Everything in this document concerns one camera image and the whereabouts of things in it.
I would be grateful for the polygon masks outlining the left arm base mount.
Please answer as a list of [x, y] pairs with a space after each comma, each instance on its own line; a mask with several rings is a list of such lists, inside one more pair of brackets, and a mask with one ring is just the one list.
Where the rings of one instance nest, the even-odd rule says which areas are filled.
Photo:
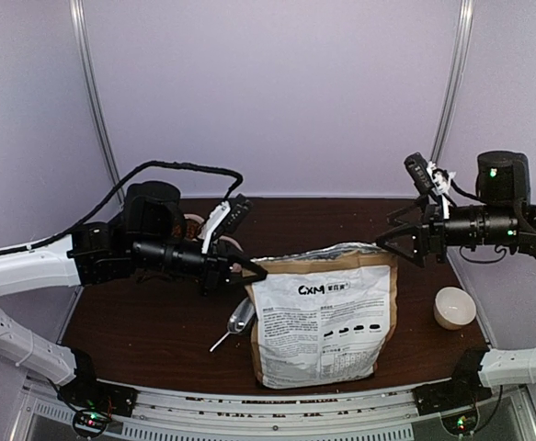
[[74, 378], [63, 386], [52, 386], [57, 398], [74, 414], [74, 432], [92, 440], [104, 434], [114, 422], [113, 416], [132, 416], [138, 391], [98, 380], [90, 355], [74, 348], [71, 353], [75, 361]]

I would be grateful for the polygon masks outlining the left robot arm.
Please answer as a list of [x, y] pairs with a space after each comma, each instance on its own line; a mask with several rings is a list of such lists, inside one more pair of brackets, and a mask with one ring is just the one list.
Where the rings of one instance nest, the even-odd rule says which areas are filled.
[[[40, 288], [95, 286], [139, 270], [191, 278], [204, 291], [267, 277], [264, 268], [221, 240], [248, 213], [248, 199], [239, 195], [220, 202], [195, 239], [187, 237], [179, 201], [179, 190], [168, 183], [132, 184], [112, 220], [81, 222], [43, 244], [0, 249], [0, 298]], [[46, 340], [1, 309], [0, 354], [69, 388], [86, 408], [96, 408], [106, 398], [88, 354]]]

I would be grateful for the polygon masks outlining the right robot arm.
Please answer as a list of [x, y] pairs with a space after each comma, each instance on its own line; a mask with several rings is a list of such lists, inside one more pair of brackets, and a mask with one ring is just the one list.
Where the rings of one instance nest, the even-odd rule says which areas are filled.
[[[492, 245], [501, 254], [525, 254], [536, 260], [536, 205], [530, 202], [529, 160], [524, 153], [490, 151], [477, 157], [472, 204], [450, 197], [464, 192], [454, 175], [420, 153], [405, 158], [405, 169], [419, 193], [409, 206], [387, 217], [391, 230], [379, 235], [378, 247], [417, 266], [428, 254], [438, 262], [457, 247], [475, 251]], [[536, 347], [469, 350], [445, 385], [450, 404], [461, 406], [480, 388], [536, 384]]]

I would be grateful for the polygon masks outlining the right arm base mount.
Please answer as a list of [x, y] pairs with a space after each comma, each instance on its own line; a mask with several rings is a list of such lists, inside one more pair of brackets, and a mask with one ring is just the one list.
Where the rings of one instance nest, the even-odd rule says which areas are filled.
[[448, 379], [415, 387], [418, 414], [441, 414], [443, 428], [460, 439], [476, 435], [485, 427], [478, 404], [493, 396], [479, 378], [481, 361], [487, 352], [486, 348], [466, 349]]

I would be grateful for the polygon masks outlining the metal scoop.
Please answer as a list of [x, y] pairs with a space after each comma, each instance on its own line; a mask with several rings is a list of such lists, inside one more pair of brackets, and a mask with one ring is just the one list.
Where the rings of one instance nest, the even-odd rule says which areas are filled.
[[217, 347], [231, 334], [239, 335], [245, 332], [256, 316], [253, 301], [248, 297], [244, 298], [235, 308], [226, 324], [225, 334], [209, 349], [214, 352]]

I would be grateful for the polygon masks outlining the pet food bag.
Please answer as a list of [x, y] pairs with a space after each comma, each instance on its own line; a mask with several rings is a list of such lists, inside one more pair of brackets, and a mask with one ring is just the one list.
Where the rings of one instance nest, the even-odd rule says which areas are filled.
[[365, 379], [397, 323], [398, 263], [368, 243], [256, 260], [267, 277], [246, 291], [257, 381], [288, 390]]

